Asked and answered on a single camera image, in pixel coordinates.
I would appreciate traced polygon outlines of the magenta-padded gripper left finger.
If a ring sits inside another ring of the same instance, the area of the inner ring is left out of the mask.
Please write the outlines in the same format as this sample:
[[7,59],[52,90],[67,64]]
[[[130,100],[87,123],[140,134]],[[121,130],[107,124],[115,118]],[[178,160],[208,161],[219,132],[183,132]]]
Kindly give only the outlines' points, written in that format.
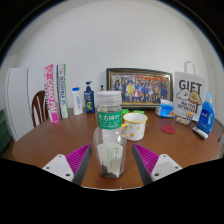
[[92,144],[89,143],[67,155],[56,155],[43,167],[43,170],[73,182],[76,185],[81,185],[91,155]]

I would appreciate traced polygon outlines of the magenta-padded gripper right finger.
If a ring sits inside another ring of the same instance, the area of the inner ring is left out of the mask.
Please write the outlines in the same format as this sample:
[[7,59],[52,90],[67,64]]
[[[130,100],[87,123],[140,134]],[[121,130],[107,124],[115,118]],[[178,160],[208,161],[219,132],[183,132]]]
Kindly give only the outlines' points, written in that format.
[[144,185],[150,184],[182,169],[182,167],[167,154],[158,155],[136,143],[132,145],[132,154]]

